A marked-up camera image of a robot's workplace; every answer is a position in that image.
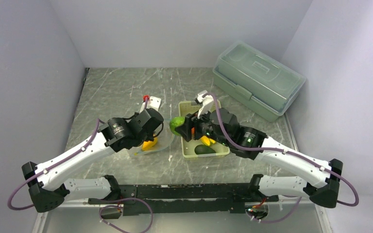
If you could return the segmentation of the green lime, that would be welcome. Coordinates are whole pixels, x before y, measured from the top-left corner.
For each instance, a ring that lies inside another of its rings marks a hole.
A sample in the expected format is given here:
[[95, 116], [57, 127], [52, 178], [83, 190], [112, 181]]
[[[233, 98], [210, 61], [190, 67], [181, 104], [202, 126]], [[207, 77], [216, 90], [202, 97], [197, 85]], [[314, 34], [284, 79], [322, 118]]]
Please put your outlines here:
[[180, 134], [175, 130], [177, 127], [180, 127], [184, 124], [185, 118], [182, 116], [176, 116], [173, 119], [170, 120], [170, 131], [175, 136], [180, 136]]

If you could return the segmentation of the pale green perforated basket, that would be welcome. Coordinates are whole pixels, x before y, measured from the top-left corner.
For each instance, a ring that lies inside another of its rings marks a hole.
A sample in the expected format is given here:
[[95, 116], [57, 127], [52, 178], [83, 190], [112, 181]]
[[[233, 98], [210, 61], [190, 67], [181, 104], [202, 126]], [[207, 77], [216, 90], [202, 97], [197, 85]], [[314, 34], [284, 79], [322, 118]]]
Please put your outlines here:
[[[179, 116], [185, 117], [199, 111], [200, 105], [194, 101], [181, 101], [178, 103]], [[206, 145], [202, 140], [191, 140], [189, 142], [181, 138], [182, 155], [184, 158], [225, 157], [230, 149], [220, 143]]]

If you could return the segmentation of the yellow bell pepper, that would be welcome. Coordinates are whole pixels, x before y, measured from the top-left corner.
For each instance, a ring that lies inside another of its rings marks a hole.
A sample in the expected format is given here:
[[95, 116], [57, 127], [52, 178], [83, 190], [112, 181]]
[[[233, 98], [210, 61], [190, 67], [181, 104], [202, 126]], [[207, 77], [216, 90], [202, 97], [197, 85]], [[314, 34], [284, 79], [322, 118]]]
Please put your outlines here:
[[152, 151], [156, 149], [158, 138], [155, 137], [152, 141], [145, 141], [141, 146], [141, 151]]

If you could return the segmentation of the clear zip top bag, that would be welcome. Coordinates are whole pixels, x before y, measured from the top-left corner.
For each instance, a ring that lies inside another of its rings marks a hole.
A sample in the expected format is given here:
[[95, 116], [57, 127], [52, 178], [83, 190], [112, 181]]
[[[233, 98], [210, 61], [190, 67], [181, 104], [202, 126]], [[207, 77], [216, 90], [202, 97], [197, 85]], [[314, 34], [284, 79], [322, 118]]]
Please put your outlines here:
[[170, 131], [170, 119], [165, 119], [163, 125], [163, 131], [157, 137], [156, 144], [147, 149], [142, 149], [142, 146], [131, 148], [127, 150], [128, 155], [131, 157], [141, 156], [153, 152], [158, 152], [169, 147], [175, 138], [175, 135]]

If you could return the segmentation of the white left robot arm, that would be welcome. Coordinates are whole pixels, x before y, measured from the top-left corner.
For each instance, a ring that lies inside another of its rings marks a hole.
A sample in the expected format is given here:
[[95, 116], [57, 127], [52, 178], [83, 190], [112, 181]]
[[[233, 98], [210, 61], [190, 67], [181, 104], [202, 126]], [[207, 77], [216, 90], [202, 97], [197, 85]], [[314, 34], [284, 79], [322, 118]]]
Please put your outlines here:
[[72, 149], [44, 163], [25, 163], [22, 172], [33, 207], [44, 213], [69, 200], [117, 202], [122, 194], [114, 176], [80, 180], [72, 175], [98, 159], [152, 141], [158, 134], [156, 130], [163, 128], [163, 122], [162, 115], [152, 108], [134, 113], [129, 118], [113, 117], [107, 122], [98, 120], [90, 137]]

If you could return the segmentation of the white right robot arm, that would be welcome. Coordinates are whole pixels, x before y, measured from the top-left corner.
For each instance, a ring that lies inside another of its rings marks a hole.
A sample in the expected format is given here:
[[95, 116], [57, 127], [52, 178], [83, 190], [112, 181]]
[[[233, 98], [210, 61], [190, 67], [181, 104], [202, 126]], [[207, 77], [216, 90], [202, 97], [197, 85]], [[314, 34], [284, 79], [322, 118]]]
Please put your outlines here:
[[178, 116], [170, 121], [170, 129], [187, 142], [205, 136], [228, 147], [236, 156], [270, 163], [292, 173], [291, 177], [283, 178], [253, 175], [248, 188], [253, 201], [275, 195], [299, 196], [322, 207], [336, 207], [342, 161], [325, 161], [298, 154], [262, 131], [241, 126], [237, 117], [226, 109], [221, 108], [220, 115], [222, 122], [218, 121], [216, 111], [201, 117], [197, 113]]

